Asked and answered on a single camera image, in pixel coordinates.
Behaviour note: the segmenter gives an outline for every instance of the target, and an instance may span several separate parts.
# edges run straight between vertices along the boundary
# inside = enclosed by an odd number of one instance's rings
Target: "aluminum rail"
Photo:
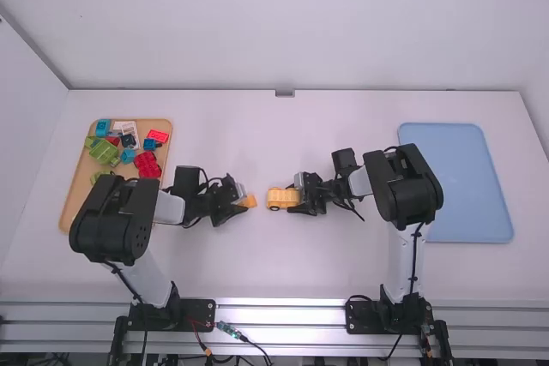
[[[344,327],[344,300],[219,298],[216,320],[232,323],[272,356],[376,357],[395,336],[352,336]],[[455,357],[549,359],[549,302],[431,301],[449,325]],[[0,351],[104,352],[114,321],[128,303],[0,301]],[[143,332],[129,332],[128,353],[140,352]],[[219,355],[258,355],[225,333],[202,333]],[[151,332],[148,353],[201,354],[193,333]],[[402,338],[395,357],[419,357],[417,339]]]

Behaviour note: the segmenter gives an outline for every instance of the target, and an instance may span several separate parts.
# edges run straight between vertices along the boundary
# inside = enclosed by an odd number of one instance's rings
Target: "white wall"
[[[540,137],[541,146],[549,157],[549,49],[528,77],[528,84],[521,95]]]
[[[0,3],[77,88],[524,91],[549,51],[549,0]],[[525,98],[549,135],[544,83]]]
[[[1,265],[63,109],[67,88],[2,16],[0,19]]]

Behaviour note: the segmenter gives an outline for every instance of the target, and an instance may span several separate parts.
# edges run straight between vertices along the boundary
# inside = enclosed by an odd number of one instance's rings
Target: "yellow toy car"
[[[301,195],[295,188],[271,188],[267,192],[267,207],[271,210],[287,209],[299,203],[301,203]]]

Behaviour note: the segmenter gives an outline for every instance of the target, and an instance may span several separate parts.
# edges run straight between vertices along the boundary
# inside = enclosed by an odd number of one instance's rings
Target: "connector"
[[[207,357],[212,356],[212,350],[209,347],[207,347],[203,342],[198,342],[198,344]]]
[[[226,334],[231,335],[236,340],[241,340],[245,343],[248,343],[248,338],[243,336],[242,333],[236,327],[232,327],[231,325],[227,325],[224,321],[218,321],[216,326],[222,332],[225,332]]]

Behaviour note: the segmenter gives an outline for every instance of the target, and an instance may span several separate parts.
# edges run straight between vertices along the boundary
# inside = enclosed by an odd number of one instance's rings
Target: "light blue mat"
[[[401,144],[415,143],[443,187],[444,204],[429,242],[507,243],[513,226],[482,130],[470,123],[404,123]]]

